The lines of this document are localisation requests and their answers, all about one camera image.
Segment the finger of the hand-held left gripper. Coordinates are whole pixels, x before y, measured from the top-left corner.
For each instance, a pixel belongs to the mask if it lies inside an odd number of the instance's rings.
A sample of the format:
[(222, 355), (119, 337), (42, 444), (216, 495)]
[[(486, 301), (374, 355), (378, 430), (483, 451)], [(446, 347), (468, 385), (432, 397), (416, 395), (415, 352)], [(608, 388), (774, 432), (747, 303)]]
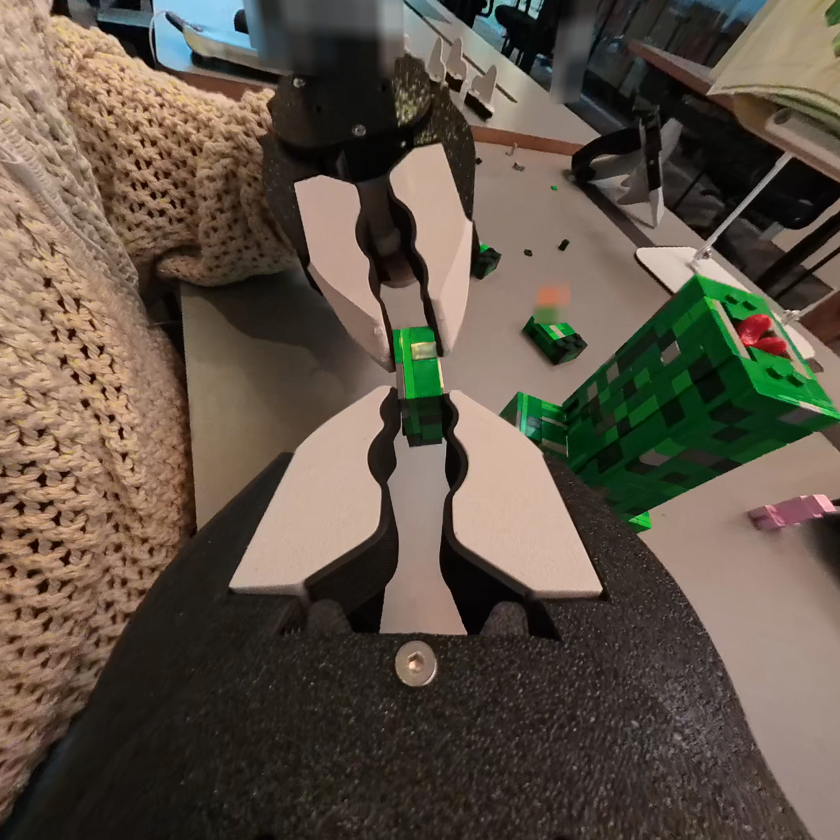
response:
[(440, 354), (449, 355), (466, 314), (475, 229), (444, 146), (412, 149), (390, 171), (389, 188), (408, 236), (407, 256), (421, 284), (427, 320)]
[(307, 270), (346, 332), (379, 365), (394, 365), (391, 330), (371, 287), (371, 262), (357, 237), (357, 187), (327, 175), (295, 184)]

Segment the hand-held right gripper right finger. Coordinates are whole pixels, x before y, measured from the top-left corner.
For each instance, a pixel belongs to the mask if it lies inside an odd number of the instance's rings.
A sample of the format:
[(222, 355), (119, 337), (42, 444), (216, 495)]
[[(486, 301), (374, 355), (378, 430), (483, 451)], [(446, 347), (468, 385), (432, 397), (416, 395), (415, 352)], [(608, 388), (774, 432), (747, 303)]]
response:
[(556, 635), (548, 604), (604, 586), (536, 445), (462, 391), (444, 397), (442, 575), (467, 634), (504, 602), (532, 635)]

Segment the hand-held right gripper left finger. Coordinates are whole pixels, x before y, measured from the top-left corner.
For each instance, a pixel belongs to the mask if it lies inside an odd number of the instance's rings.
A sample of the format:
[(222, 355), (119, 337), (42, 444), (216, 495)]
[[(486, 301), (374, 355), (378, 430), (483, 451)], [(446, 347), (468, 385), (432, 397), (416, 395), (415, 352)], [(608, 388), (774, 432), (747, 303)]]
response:
[(399, 540), (388, 487), (401, 411), (381, 385), (313, 431), (287, 468), (228, 584), (237, 594), (338, 603), (357, 633), (381, 630)]

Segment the tall green creeper lego model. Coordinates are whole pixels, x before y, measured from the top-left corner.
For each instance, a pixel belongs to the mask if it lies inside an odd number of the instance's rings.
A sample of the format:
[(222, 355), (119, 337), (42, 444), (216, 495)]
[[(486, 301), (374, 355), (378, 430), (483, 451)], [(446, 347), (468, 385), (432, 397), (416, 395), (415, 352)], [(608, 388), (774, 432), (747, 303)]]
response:
[(626, 522), (838, 423), (768, 302), (700, 275), (560, 410), (566, 465)]

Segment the person's left forearm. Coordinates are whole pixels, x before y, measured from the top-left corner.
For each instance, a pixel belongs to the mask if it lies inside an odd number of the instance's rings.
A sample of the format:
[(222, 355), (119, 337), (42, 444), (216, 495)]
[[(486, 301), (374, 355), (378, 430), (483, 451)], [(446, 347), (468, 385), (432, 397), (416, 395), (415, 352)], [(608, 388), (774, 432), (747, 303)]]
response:
[(59, 96), (105, 217), (137, 269), (219, 287), (298, 265), (262, 181), (270, 91), (201, 91), (67, 17), (49, 23)]

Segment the small green lego cube head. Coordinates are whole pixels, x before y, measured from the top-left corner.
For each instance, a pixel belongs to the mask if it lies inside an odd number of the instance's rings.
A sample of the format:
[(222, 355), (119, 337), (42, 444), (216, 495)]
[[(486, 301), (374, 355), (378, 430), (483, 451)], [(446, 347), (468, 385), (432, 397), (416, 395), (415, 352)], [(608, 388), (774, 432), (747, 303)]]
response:
[(521, 332), (552, 364), (563, 364), (578, 358), (587, 342), (569, 323), (541, 323), (530, 318)]

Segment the pink lego pig figure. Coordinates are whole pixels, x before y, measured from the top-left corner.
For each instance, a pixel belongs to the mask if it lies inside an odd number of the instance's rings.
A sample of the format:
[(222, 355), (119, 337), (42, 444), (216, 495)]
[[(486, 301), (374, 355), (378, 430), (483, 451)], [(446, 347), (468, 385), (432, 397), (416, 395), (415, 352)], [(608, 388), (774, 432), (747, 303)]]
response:
[(758, 530), (775, 531), (839, 512), (838, 504), (823, 494), (797, 496), (747, 511), (747, 517)]

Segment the black round-based device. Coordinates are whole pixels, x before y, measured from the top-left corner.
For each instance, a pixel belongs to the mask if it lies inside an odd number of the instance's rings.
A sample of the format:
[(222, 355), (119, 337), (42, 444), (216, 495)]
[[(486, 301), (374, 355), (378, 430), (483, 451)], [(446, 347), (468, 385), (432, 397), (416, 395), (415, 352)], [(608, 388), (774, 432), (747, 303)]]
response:
[(571, 158), (571, 173), (578, 184), (602, 182), (622, 175), (623, 206), (648, 206), (652, 226), (665, 214), (664, 167), (676, 150), (683, 124), (675, 118), (662, 122), (658, 107), (639, 107), (633, 123), (593, 140)]

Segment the black office chair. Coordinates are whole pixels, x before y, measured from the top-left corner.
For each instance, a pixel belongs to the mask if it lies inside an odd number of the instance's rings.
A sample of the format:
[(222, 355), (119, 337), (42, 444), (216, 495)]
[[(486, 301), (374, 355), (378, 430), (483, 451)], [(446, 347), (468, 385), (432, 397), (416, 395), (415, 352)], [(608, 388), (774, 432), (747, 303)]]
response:
[(536, 17), (529, 13), (531, 1), (520, 7), (501, 5), (496, 7), (494, 17), (505, 31), (500, 52), (510, 58), (516, 51), (515, 64), (527, 75), (540, 56), (551, 58), (560, 22), (563, 2), (542, 1)]

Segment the white stand with clear arms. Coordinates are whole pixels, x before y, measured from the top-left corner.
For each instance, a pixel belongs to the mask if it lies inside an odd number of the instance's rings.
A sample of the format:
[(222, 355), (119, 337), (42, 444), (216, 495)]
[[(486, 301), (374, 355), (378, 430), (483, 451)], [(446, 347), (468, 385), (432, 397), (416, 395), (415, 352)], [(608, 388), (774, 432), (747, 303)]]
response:
[[(638, 120), (638, 134), (645, 164), (647, 166), (647, 152), (655, 153), (656, 165), (654, 169), (658, 172), (657, 167), (659, 167), (659, 156), (662, 149), (660, 139), (657, 139), (655, 135), (659, 135), (659, 117), (656, 112), (650, 112), (640, 116)], [(723, 283), (728, 289), (732, 288), (740, 291), (754, 292), (760, 297), (764, 297), (765, 301), (770, 303), (770, 299), (753, 283), (745, 286), (740, 279), (736, 278), (734, 274), (722, 264), (718, 263), (712, 256), (711, 251), (722, 234), (730, 228), (742, 212), (761, 194), (765, 187), (772, 183), (772, 180), (793, 159), (794, 156), (791, 152), (783, 152), (779, 160), (773, 163), (772, 167), (763, 175), (757, 185), (736, 205), (724, 221), (699, 246), (694, 248), (689, 246), (648, 246), (637, 248), (635, 251), (637, 262), (641, 267), (646, 269), (646, 272), (652, 278), (656, 279), (661, 286), (672, 294), (679, 291), (694, 275), (700, 274)], [(776, 316), (777, 320), (787, 328), (792, 345), (800, 352), (804, 361), (808, 363), (814, 362), (816, 352), (812, 344), (795, 327), (795, 323), (805, 314), (805, 310), (802, 312), (776, 311), (773, 310), (773, 304), (770, 305), (771, 314)]]

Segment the person's cream knit sweater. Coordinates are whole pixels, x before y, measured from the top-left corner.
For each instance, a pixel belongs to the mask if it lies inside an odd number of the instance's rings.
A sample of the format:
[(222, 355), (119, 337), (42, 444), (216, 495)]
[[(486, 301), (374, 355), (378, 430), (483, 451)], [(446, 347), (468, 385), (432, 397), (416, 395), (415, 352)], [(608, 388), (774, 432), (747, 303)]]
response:
[(193, 522), (186, 391), (69, 111), (93, 33), (2, 2), (2, 822)]

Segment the instruction booklet on stand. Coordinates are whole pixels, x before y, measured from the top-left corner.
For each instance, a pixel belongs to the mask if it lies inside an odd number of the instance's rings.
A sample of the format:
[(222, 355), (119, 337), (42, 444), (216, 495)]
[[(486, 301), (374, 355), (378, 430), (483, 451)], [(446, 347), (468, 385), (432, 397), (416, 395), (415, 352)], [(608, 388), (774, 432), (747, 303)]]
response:
[(839, 2), (770, 1), (711, 71), (712, 96), (752, 96), (838, 133)]

